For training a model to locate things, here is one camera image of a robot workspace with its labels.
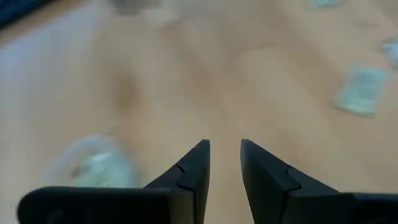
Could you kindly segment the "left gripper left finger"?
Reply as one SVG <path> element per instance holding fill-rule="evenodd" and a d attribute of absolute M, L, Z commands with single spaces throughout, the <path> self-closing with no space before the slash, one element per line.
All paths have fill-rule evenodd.
<path fill-rule="evenodd" d="M 22 197 L 19 224 L 204 224 L 210 141 L 143 188 L 42 187 Z"/>

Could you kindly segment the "pale green sachet packet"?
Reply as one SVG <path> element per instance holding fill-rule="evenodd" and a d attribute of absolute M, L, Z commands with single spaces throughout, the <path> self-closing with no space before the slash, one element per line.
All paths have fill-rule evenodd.
<path fill-rule="evenodd" d="M 136 173 L 129 160 L 119 152 L 100 152 L 81 160 L 72 172 L 76 187 L 136 187 Z"/>
<path fill-rule="evenodd" d="M 388 76 L 388 71 L 368 66 L 351 67 L 333 99 L 341 110 L 365 118 L 377 113 L 377 101 Z"/>
<path fill-rule="evenodd" d="M 309 5 L 316 8 L 335 7 L 339 5 L 340 0 L 307 0 Z"/>

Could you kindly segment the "clear plastic container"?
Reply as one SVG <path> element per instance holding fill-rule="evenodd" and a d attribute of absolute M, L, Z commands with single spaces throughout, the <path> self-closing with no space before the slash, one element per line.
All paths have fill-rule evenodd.
<path fill-rule="evenodd" d="M 72 185 L 73 170 L 77 168 L 82 159 L 100 152 L 119 152 L 123 154 L 134 167 L 137 181 L 136 187 L 140 186 L 139 173 L 135 165 L 130 160 L 123 145 L 118 143 L 109 135 L 100 134 L 78 139 L 64 149 L 62 153 L 53 160 L 48 168 L 45 175 L 45 184 L 52 186 L 76 187 Z"/>

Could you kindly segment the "dark green sachet packet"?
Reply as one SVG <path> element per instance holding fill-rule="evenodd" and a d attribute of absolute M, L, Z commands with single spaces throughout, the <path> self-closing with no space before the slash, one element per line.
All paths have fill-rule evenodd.
<path fill-rule="evenodd" d="M 382 41 L 381 49 L 392 66 L 398 70 L 398 36 Z"/>

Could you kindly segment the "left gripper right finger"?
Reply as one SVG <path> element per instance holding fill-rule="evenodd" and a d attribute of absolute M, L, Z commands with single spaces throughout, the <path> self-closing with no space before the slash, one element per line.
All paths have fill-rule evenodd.
<path fill-rule="evenodd" d="M 248 139 L 241 170 L 255 224 L 398 224 L 398 194 L 339 192 Z"/>

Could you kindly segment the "black aluminium table frame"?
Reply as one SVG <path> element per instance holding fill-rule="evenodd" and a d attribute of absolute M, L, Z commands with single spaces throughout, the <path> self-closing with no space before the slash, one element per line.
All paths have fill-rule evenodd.
<path fill-rule="evenodd" d="M 0 30 L 54 0 L 0 0 Z"/>

